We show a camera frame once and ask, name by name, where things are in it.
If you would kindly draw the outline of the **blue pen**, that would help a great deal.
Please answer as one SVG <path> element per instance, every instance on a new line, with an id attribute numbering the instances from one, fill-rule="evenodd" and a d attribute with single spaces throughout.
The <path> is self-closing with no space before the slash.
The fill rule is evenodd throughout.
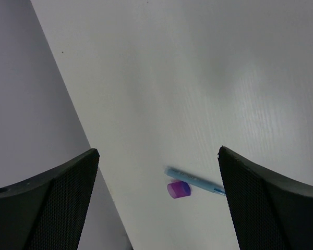
<path id="1" fill-rule="evenodd" d="M 188 184 L 191 184 L 193 186 L 196 186 L 198 188 L 201 188 L 203 190 L 220 194 L 225 196 L 225 190 L 224 187 L 217 185 L 211 181 L 205 180 L 200 177 L 193 176 L 192 174 L 180 171 L 178 169 L 172 168 L 172 167 L 167 167 L 165 169 L 165 174 L 169 177 L 172 177 L 174 179 L 184 181 Z"/>

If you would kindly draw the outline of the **purple highlighter cap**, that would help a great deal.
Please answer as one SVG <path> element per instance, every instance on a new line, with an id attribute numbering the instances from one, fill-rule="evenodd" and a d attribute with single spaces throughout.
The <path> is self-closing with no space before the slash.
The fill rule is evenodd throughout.
<path id="1" fill-rule="evenodd" d="M 191 196 L 191 188 L 183 181 L 172 182 L 167 185 L 167 191 L 173 199 Z"/>

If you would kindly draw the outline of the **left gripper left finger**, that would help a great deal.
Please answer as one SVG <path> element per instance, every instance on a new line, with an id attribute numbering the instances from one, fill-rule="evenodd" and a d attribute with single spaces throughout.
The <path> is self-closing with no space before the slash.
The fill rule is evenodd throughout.
<path id="1" fill-rule="evenodd" d="M 77 249 L 98 164 L 92 148 L 0 188 L 0 249 Z"/>

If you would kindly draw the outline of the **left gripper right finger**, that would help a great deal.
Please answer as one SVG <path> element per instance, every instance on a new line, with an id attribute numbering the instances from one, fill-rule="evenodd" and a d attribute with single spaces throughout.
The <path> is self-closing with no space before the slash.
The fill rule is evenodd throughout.
<path id="1" fill-rule="evenodd" d="M 313 186 L 224 146 L 218 162 L 240 249 L 313 249 Z"/>

